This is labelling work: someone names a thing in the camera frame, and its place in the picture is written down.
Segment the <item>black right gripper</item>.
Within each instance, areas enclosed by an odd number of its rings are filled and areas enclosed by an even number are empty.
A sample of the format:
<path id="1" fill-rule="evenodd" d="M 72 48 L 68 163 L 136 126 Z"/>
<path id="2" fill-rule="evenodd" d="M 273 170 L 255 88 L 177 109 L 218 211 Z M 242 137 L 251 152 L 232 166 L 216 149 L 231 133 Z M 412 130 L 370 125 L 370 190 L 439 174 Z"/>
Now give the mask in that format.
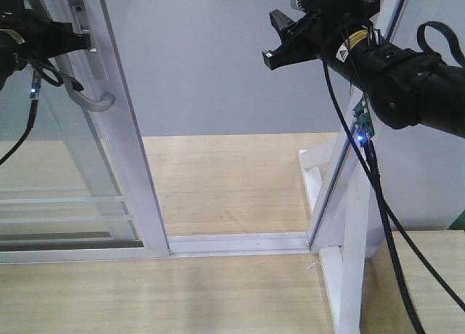
<path id="1" fill-rule="evenodd" d="M 271 26 L 286 47 L 262 51 L 264 64 L 275 70 L 316 59 L 331 64 L 379 64 L 381 34 L 371 18 L 381 9 L 381 0 L 310 0 L 298 21 L 275 9 Z"/>

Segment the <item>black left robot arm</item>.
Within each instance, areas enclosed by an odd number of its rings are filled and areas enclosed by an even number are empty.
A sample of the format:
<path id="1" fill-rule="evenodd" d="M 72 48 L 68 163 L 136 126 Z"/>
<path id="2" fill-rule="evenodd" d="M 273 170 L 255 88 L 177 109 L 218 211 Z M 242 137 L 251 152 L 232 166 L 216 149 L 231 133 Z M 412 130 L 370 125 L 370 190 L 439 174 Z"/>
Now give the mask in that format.
<path id="1" fill-rule="evenodd" d="M 90 35 L 75 33 L 71 23 L 55 22 L 25 6 L 24 0 L 1 0 L 1 85 L 15 71 L 31 64 L 49 84 L 59 87 L 67 79 L 76 91 L 83 86 L 59 71 L 53 57 L 91 46 Z"/>

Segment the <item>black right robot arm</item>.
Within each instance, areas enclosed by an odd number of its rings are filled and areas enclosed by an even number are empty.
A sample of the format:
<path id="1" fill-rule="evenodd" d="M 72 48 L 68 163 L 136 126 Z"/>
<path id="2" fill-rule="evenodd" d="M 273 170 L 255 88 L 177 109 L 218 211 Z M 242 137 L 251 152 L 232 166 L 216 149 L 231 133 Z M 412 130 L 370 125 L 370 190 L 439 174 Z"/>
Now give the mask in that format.
<path id="1" fill-rule="evenodd" d="M 270 22 L 281 45 L 262 53 L 277 69 L 319 59 L 366 93 L 376 116 L 392 129 L 422 124 L 464 136 L 464 54 L 449 26 L 417 29 L 419 52 L 401 49 L 374 28 L 381 0 L 291 0 L 297 21 L 276 9 Z"/>

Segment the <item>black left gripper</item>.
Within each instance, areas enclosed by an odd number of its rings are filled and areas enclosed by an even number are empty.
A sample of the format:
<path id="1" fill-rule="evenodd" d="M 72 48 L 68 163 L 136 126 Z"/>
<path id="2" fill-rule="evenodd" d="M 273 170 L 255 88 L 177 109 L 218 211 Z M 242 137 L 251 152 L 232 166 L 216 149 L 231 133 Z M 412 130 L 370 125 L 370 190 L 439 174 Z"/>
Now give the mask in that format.
<path id="1" fill-rule="evenodd" d="M 13 68 L 16 56 L 48 59 L 90 47 L 88 34 L 38 15 L 25 0 L 1 0 L 1 66 Z"/>

